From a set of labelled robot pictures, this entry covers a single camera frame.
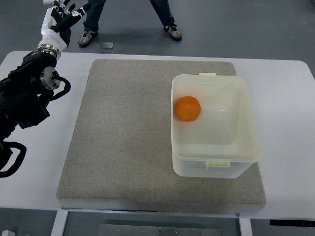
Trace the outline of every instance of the black cable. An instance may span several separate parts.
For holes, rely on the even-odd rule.
[[[64,82],[64,88],[63,88],[62,91],[60,91],[60,92],[57,93],[55,96],[53,96],[53,97],[51,98],[51,101],[57,100],[58,98],[64,96],[64,95],[67,94],[67,93],[70,91],[70,89],[71,89],[71,84],[70,84],[70,82],[69,82],[67,79],[63,78],[63,77],[60,77],[60,76],[58,75],[57,71],[54,71],[54,72],[53,72],[53,76],[54,76],[54,79],[60,80],[60,81]]]
[[[13,165],[7,171],[0,172],[0,178],[5,178],[13,175],[20,168],[26,155],[26,147],[17,142],[2,142],[2,146],[6,150],[9,150],[11,148],[16,148],[20,150],[20,153],[16,157]]]

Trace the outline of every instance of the robot finger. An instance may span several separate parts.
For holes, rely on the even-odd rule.
[[[62,33],[69,29],[71,26],[76,24],[90,9],[90,4],[85,4],[77,10],[73,11],[71,14],[64,17],[61,21],[57,22],[55,26],[50,27],[55,32]]]
[[[64,12],[64,17],[67,16],[67,15],[70,15],[72,13],[72,11],[74,10],[75,8],[75,4],[72,4],[68,9],[67,11]]]
[[[61,17],[64,17],[64,10],[70,0],[55,0],[53,3],[53,8],[55,8]]]

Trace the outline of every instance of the person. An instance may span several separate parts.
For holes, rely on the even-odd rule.
[[[79,47],[85,48],[89,46],[93,38],[97,36],[98,22],[102,14],[106,0],[88,0],[91,8],[87,12],[86,21],[84,21],[83,35],[79,40]],[[174,17],[171,14],[168,0],[150,0],[155,12],[157,13],[163,28],[169,33],[170,37],[175,41],[182,40],[182,34],[177,29]]]

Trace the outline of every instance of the white robotic hand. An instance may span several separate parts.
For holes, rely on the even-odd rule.
[[[37,47],[38,52],[50,53],[57,60],[70,43],[70,27],[76,24],[91,7],[85,4],[72,12],[75,4],[68,10],[65,9],[69,2],[70,0],[55,0],[52,7],[47,10],[41,28],[43,38]]]

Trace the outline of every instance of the metal plate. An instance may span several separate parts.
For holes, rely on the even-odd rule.
[[[112,50],[113,49],[113,42],[101,42],[100,49]]]
[[[98,236],[221,236],[221,230],[137,225],[100,225]]]

